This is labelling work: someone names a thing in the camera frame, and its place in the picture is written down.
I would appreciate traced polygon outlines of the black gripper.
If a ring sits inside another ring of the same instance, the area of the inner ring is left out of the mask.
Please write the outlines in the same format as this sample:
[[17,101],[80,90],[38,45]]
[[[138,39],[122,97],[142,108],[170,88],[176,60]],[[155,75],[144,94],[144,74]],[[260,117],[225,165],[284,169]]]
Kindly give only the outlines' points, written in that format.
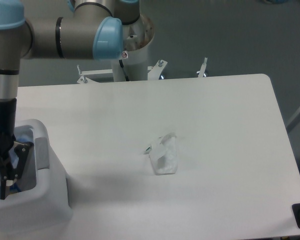
[[[5,200],[9,195],[10,186],[23,176],[34,144],[30,141],[21,143],[15,141],[14,129],[16,119],[17,99],[0,101],[0,199]],[[17,156],[17,165],[13,167],[9,155],[10,149]]]

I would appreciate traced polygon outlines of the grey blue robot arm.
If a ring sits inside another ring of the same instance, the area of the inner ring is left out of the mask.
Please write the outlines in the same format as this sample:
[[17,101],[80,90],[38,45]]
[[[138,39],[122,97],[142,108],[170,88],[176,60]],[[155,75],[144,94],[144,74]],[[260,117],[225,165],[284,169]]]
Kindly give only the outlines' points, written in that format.
[[137,0],[69,0],[73,17],[27,19],[19,0],[0,0],[0,199],[24,172],[31,142],[15,138],[21,59],[114,60],[123,28],[140,18]]

